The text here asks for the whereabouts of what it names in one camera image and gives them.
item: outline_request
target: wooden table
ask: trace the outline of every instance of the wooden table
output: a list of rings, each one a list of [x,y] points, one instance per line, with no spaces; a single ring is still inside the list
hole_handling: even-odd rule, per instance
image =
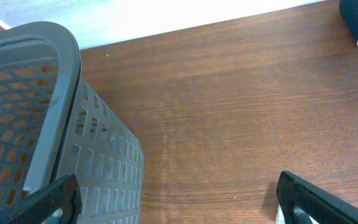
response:
[[[338,1],[81,54],[142,144],[141,223],[273,223],[283,170],[358,207],[358,48]]]

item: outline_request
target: wooden tabletop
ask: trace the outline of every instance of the wooden tabletop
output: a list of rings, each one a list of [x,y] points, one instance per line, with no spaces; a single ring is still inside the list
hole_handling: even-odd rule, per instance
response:
[[[358,48],[338,1],[81,54],[142,145],[141,223],[273,223],[283,170],[358,207]]]

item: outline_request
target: basket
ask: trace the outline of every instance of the basket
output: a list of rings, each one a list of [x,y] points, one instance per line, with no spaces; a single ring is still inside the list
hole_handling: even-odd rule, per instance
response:
[[[76,41],[60,25],[0,32],[0,209],[74,173],[78,223],[138,223],[142,149],[80,68]]]

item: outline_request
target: white wall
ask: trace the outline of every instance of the white wall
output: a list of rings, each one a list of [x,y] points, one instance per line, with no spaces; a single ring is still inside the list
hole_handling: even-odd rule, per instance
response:
[[[0,0],[0,20],[7,27],[59,23],[85,49],[318,1]]]

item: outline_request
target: plastic basket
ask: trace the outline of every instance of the plastic basket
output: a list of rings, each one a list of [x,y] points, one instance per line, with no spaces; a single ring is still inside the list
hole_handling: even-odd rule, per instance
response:
[[[0,32],[0,209],[75,173],[78,223],[138,223],[142,149],[80,67],[76,41],[62,26]]]

